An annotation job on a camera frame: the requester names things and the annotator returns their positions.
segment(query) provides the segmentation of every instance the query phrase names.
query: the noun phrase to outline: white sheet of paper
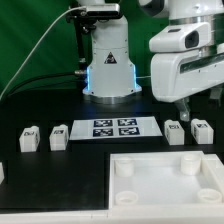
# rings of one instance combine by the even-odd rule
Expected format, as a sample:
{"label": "white sheet of paper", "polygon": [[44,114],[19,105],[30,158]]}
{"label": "white sheet of paper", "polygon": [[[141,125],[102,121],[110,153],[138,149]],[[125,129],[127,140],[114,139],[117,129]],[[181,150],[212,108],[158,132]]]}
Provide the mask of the white sheet of paper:
{"label": "white sheet of paper", "polygon": [[162,136],[155,117],[75,120],[70,140]]}

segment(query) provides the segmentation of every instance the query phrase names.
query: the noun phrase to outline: black sticker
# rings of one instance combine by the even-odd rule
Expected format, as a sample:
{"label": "black sticker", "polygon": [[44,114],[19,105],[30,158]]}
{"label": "black sticker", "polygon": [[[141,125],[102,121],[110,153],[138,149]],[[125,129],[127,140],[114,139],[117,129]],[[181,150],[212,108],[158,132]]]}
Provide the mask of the black sticker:
{"label": "black sticker", "polygon": [[113,121],[112,120],[97,120],[94,121],[94,128],[101,128],[101,127],[112,127]]}
{"label": "black sticker", "polygon": [[114,58],[113,54],[110,52],[110,54],[108,55],[106,61],[104,62],[104,64],[117,64],[116,59]]}
{"label": "black sticker", "polygon": [[169,125],[170,129],[179,129],[180,127],[178,125]]}
{"label": "black sticker", "polygon": [[207,127],[208,127],[206,124],[197,124],[197,126],[198,126],[199,128],[207,128]]}
{"label": "black sticker", "polygon": [[25,132],[24,133],[24,136],[31,136],[31,135],[34,135],[34,131],[32,131],[32,132]]}
{"label": "black sticker", "polygon": [[64,130],[56,130],[54,132],[55,135],[62,135],[64,133]]}
{"label": "black sticker", "polygon": [[93,137],[108,137],[108,136],[114,136],[112,128],[93,130]]}
{"label": "black sticker", "polygon": [[140,135],[140,131],[137,127],[134,128],[119,128],[120,136]]}
{"label": "black sticker", "polygon": [[119,119],[117,120],[118,126],[133,126],[137,125],[136,119]]}

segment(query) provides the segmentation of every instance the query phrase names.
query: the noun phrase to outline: cable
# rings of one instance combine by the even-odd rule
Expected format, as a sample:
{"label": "cable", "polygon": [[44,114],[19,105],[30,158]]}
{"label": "cable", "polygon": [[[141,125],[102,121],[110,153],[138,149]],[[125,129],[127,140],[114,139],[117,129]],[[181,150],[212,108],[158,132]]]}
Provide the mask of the cable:
{"label": "cable", "polygon": [[18,71],[15,73],[15,75],[11,78],[11,80],[8,82],[8,84],[6,85],[6,87],[3,89],[1,95],[0,95],[0,102],[5,94],[5,92],[8,90],[9,86],[12,84],[12,82],[18,77],[19,73],[21,72],[21,70],[23,69],[23,67],[26,65],[26,63],[28,62],[28,60],[30,59],[30,57],[33,55],[34,51],[37,49],[37,47],[40,45],[40,43],[43,41],[43,39],[46,37],[46,35],[49,33],[49,31],[54,27],[54,25],[62,18],[64,17],[67,13],[69,12],[73,12],[76,10],[81,10],[81,9],[85,9],[86,7],[78,7],[78,8],[72,8],[67,10],[66,12],[64,12],[63,14],[61,14],[50,26],[49,28],[45,31],[45,33],[42,35],[42,37],[39,39],[39,41],[36,43],[36,45],[34,46],[34,48],[31,50],[31,52],[29,53],[29,55],[27,56],[27,58],[25,59],[25,61],[22,63],[22,65],[19,67]]}
{"label": "cable", "polygon": [[11,94],[8,95],[8,97],[11,97],[11,96],[13,96],[17,93],[27,92],[27,91],[34,90],[34,89],[40,89],[40,88],[45,88],[45,87],[49,87],[49,86],[63,85],[63,84],[75,83],[75,82],[82,82],[82,80],[81,81],[80,80],[70,80],[70,81],[66,81],[66,82],[58,82],[58,83],[52,83],[52,84],[48,84],[48,85],[36,86],[36,87],[29,88],[29,89],[25,89],[25,90],[21,90],[21,91],[18,91],[18,92],[11,93]]}
{"label": "cable", "polygon": [[35,81],[43,80],[43,79],[49,79],[49,78],[58,78],[58,77],[63,77],[63,76],[74,76],[74,72],[67,72],[67,73],[58,73],[58,74],[50,74],[50,75],[42,75],[42,76],[37,76],[28,80],[25,80],[22,83],[19,83],[18,85],[14,86],[7,95],[10,95],[14,93],[16,90],[20,89],[21,87],[30,84]]}

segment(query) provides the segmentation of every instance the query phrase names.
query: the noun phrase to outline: black cable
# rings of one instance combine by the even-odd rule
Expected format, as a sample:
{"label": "black cable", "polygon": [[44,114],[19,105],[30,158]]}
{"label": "black cable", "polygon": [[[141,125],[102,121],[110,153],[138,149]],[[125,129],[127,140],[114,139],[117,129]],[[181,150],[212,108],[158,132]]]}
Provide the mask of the black cable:
{"label": "black cable", "polygon": [[18,85],[14,86],[7,94],[7,96],[13,94],[16,90],[18,90],[19,88],[30,84],[32,82],[38,81],[38,80],[43,80],[43,79],[49,79],[49,78],[58,78],[58,77],[63,77],[63,76],[75,76],[74,72],[66,72],[66,73],[57,73],[57,74],[50,74],[50,75],[41,75],[41,76],[37,76],[34,78],[30,78],[26,81],[23,81],[21,83],[19,83]]}
{"label": "black cable", "polygon": [[75,82],[83,82],[83,80],[70,80],[70,81],[66,81],[66,82],[59,82],[59,83],[52,83],[52,84],[48,84],[48,85],[36,86],[36,87],[32,87],[32,88],[29,88],[29,89],[25,89],[25,90],[21,90],[21,91],[18,91],[18,92],[8,94],[7,97],[11,97],[11,96],[13,96],[17,93],[27,92],[27,91],[34,90],[34,89],[45,88],[45,87],[56,86],[56,85],[63,85],[63,84],[67,84],[67,83],[75,83]]}

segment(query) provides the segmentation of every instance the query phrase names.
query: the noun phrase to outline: metal bracket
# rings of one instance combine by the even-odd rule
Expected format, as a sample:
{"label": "metal bracket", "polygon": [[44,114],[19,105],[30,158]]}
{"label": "metal bracket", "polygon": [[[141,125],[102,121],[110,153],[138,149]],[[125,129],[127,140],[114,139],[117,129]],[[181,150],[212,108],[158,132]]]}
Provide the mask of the metal bracket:
{"label": "metal bracket", "polygon": [[190,107],[188,105],[189,97],[175,102],[177,109],[180,111],[180,120],[184,122],[190,121]]}

